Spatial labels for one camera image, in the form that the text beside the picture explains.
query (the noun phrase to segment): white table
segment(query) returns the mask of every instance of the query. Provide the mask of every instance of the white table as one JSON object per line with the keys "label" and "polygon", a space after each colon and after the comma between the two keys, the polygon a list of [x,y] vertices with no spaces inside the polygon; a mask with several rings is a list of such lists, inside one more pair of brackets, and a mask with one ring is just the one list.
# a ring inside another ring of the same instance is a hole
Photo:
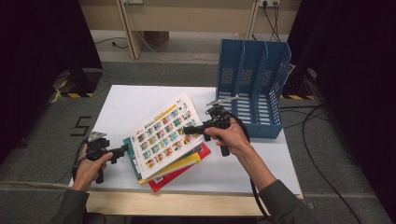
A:
{"label": "white table", "polygon": [[[201,120],[210,119],[206,103],[215,99],[215,88],[112,86],[93,129],[107,133],[109,148],[120,147],[134,126],[183,91],[191,95]],[[277,139],[251,142],[276,178],[301,196],[283,130]],[[92,185],[88,210],[108,215],[259,216],[248,175],[236,157],[222,157],[215,141],[205,143],[212,153],[156,193],[138,184],[125,154],[117,164],[107,165],[103,184]]]}

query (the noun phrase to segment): white tabletop surface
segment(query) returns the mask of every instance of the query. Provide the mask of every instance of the white tabletop surface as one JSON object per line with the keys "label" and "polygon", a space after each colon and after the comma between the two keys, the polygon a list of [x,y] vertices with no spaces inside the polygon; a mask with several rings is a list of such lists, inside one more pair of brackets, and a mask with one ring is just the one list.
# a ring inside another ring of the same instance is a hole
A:
{"label": "white tabletop surface", "polygon": [[[206,103],[215,99],[215,88],[113,85],[93,130],[107,133],[106,139],[110,140],[107,149],[120,147],[123,145],[122,140],[130,136],[133,127],[183,91],[191,95],[201,120],[210,119],[205,114],[209,108]],[[215,141],[205,143],[212,153],[159,192],[250,194],[248,175],[236,157],[222,157]],[[275,177],[294,194],[301,194],[283,130],[277,139],[253,138],[251,144]],[[92,184],[92,188],[152,192],[148,184],[140,185],[137,182],[126,153],[116,164],[107,163],[105,182]]]}

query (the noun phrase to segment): gray sleeve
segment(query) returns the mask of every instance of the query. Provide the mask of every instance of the gray sleeve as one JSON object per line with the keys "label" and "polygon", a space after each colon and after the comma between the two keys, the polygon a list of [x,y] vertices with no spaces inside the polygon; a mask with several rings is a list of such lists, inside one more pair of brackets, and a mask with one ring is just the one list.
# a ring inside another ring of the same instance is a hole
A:
{"label": "gray sleeve", "polygon": [[318,223],[312,211],[280,181],[259,192],[276,223]]}
{"label": "gray sleeve", "polygon": [[68,189],[64,193],[58,213],[49,223],[81,223],[89,196],[90,194],[85,191]]}

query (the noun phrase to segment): electrical socket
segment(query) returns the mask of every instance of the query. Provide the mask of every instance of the electrical socket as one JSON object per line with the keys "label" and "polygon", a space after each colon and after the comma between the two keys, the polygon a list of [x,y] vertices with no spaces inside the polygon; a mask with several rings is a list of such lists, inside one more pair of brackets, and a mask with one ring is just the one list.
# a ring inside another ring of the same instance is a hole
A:
{"label": "electrical socket", "polygon": [[[277,5],[279,6],[280,4],[280,0],[266,0],[267,1],[267,7],[275,7],[275,2],[277,2]],[[262,7],[262,2],[264,2],[264,0],[260,0],[260,4],[259,7]]]}

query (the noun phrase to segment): yellow black hazard tape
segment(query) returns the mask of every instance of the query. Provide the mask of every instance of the yellow black hazard tape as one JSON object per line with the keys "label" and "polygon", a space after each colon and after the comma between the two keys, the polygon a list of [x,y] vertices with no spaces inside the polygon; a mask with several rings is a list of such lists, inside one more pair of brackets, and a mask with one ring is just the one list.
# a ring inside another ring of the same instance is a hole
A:
{"label": "yellow black hazard tape", "polygon": [[61,92],[61,96],[70,98],[93,97],[93,93]]}
{"label": "yellow black hazard tape", "polygon": [[66,86],[67,80],[63,81],[59,90],[60,95],[62,97],[70,97],[70,98],[82,98],[82,97],[92,97],[93,92],[72,92],[72,91],[64,91],[63,88]]}
{"label": "yellow black hazard tape", "polygon": [[292,100],[315,100],[313,95],[281,95],[280,98]]}

